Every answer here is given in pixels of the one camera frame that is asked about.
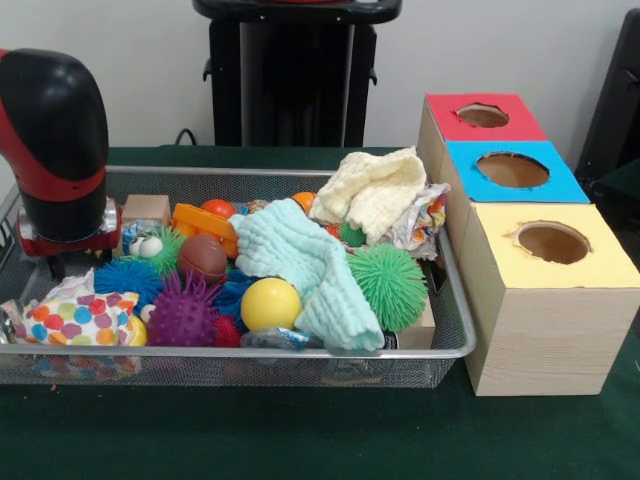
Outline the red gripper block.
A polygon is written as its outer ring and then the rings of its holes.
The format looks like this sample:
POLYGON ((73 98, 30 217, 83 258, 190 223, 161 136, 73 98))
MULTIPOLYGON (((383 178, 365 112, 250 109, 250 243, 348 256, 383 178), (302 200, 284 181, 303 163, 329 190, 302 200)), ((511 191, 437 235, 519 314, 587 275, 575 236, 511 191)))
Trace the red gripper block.
POLYGON ((121 209, 114 198, 106 199, 100 228, 92 236, 72 242, 45 239, 36 232, 24 207, 20 207, 17 214, 17 236, 24 253, 30 257, 48 257, 48 266, 54 280, 66 277, 64 260, 60 254, 112 250, 119 244, 121 226, 121 209))

